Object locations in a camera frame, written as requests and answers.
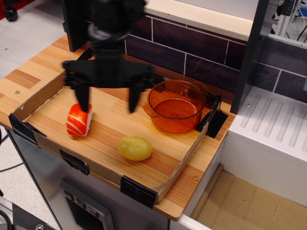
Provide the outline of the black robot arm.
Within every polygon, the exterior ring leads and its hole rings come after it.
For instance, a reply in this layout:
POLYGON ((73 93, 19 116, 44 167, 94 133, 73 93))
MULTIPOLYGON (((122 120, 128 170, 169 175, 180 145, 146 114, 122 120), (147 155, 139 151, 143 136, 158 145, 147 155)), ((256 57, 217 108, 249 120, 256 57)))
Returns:
POLYGON ((134 112, 140 94, 153 85, 154 66, 125 61, 125 39, 144 16, 143 0, 95 0, 94 22, 88 26, 91 47, 78 60, 63 62, 65 84, 75 91, 83 112, 89 112, 89 89, 128 88, 129 111, 134 112))

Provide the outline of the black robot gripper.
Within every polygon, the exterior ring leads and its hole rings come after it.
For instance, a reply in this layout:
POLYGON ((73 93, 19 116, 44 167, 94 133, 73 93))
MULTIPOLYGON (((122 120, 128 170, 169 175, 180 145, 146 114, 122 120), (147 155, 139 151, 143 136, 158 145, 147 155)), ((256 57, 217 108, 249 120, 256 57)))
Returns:
POLYGON ((88 112, 90 87, 130 88, 129 112, 133 113, 142 92, 140 87, 146 89, 153 84, 154 67, 124 60, 124 50, 123 44, 91 47, 77 60, 63 62, 66 70, 65 85, 75 90, 84 112, 88 112))

